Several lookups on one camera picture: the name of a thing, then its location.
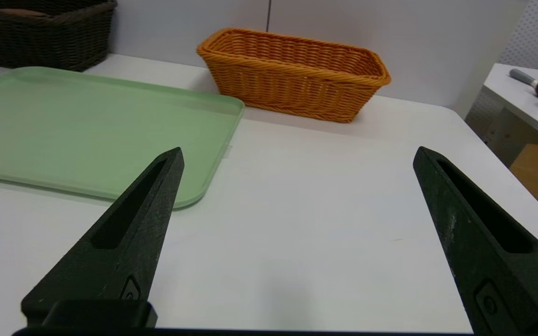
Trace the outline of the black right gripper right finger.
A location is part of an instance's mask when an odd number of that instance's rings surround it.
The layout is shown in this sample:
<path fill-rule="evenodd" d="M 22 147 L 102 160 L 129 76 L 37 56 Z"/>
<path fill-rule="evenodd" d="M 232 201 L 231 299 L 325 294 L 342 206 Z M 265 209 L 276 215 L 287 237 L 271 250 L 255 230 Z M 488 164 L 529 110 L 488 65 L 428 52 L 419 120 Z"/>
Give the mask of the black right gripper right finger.
<path fill-rule="evenodd" d="M 450 160 L 413 169 L 475 334 L 538 334 L 538 239 Z"/>

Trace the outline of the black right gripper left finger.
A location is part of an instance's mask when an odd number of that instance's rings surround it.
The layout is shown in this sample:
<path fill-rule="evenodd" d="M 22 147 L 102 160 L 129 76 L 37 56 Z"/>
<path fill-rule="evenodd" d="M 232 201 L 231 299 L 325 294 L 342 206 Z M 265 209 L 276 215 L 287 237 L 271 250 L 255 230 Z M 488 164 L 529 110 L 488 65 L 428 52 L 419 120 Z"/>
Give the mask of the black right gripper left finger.
<path fill-rule="evenodd" d="M 21 301 L 29 328 L 153 328 L 148 302 L 185 161 L 164 152 Z"/>

